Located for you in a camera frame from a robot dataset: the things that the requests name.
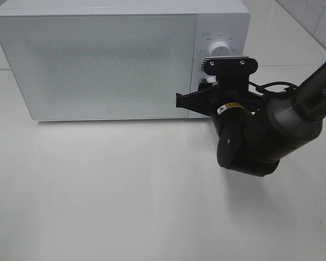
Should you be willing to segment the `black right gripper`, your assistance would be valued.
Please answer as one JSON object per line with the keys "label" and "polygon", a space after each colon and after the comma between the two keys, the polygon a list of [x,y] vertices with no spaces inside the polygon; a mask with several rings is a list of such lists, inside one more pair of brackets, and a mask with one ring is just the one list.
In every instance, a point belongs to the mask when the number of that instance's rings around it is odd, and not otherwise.
{"label": "black right gripper", "polygon": [[240,93],[237,90],[224,90],[217,82],[206,79],[198,85],[198,91],[182,95],[176,93],[175,105],[212,118],[216,130],[236,122],[242,125],[246,119],[260,108],[261,95],[249,90]]}

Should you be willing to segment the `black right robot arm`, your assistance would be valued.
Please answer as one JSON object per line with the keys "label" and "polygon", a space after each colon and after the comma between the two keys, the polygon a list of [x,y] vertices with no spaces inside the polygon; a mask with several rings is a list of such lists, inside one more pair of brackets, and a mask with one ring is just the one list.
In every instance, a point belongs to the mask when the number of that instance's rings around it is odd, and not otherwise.
{"label": "black right robot arm", "polygon": [[248,56],[206,57],[200,69],[215,77],[196,92],[176,95],[176,106],[208,116],[218,136],[219,166],[263,177],[281,158],[316,139],[326,116],[326,62],[310,77],[284,90],[255,85],[249,77],[258,62]]}

